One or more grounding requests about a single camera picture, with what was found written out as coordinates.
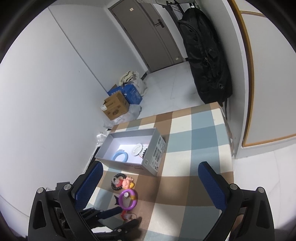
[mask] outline white wall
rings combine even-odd
[[[0,64],[0,195],[8,223],[25,235],[36,190],[84,171],[103,130],[100,86],[48,9],[17,37]]]
[[[156,10],[158,11],[159,15],[162,17],[163,21],[165,22],[166,26],[168,27],[173,39],[176,42],[176,45],[182,55],[183,58],[187,58],[186,49],[184,47],[182,36],[174,23],[172,17],[168,13],[166,9],[164,9],[159,4],[153,4]]]
[[[231,73],[233,94],[228,101],[227,121],[237,151],[242,145],[249,90],[247,58],[242,35],[227,0],[199,1],[198,4],[215,26]]]
[[[144,69],[100,7],[55,5],[49,7],[68,39],[106,91],[127,71]]]

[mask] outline blue ring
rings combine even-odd
[[[122,162],[127,162],[128,160],[128,154],[125,151],[117,151],[114,156],[112,157],[112,160],[115,161],[116,157],[118,157],[119,155],[124,154],[125,158]]]

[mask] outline white plastic lid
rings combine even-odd
[[[144,151],[148,148],[148,146],[149,145],[143,145],[143,149],[142,149],[142,151],[139,154],[140,157],[143,157]]]
[[[131,153],[136,156],[139,155],[139,153],[142,151],[143,149],[143,145],[141,143],[137,144],[134,146],[134,148],[132,149]]]

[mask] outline plastic bag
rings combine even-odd
[[[131,104],[127,113],[117,117],[114,120],[105,121],[104,127],[112,129],[113,126],[120,123],[136,120],[139,117],[142,107],[138,104]]]
[[[99,147],[101,146],[105,139],[107,138],[107,132],[100,132],[97,136],[96,136],[96,140],[97,140],[97,143],[96,143],[96,146]]]
[[[132,82],[133,85],[135,86],[135,88],[137,89],[137,91],[140,93],[141,96],[144,96],[147,93],[147,86],[146,84],[143,82],[143,80],[140,78],[139,73],[136,72],[136,78],[133,78]]]

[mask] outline baby toy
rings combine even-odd
[[[128,178],[125,174],[123,173],[118,173],[116,174],[112,181],[111,181],[111,187],[115,191],[119,191],[122,189],[123,181]]]
[[[124,189],[132,189],[134,186],[135,186],[135,184],[133,183],[132,177],[127,177],[122,182],[122,187]]]
[[[112,157],[112,160],[115,161],[115,159],[121,154],[124,154],[124,160],[122,162],[127,162],[128,161],[128,154],[124,150],[118,150],[114,154],[114,156]]]
[[[122,214],[121,214],[121,218],[122,218],[124,221],[129,221],[129,220],[132,219],[132,214],[127,213],[126,210],[123,210],[123,211],[122,211]]]
[[[114,205],[119,205],[119,199],[118,199],[118,197],[115,196],[115,195],[114,195],[114,197],[115,197],[115,204]]]
[[[130,207],[125,207],[123,205],[123,201],[122,199],[124,198],[124,194],[126,192],[129,192],[130,193],[130,198],[132,200],[132,204]],[[119,206],[123,209],[123,210],[132,210],[136,205],[137,205],[137,196],[136,196],[136,193],[133,189],[126,189],[124,190],[120,195],[119,195],[119,198],[118,198],[118,203],[119,203]]]

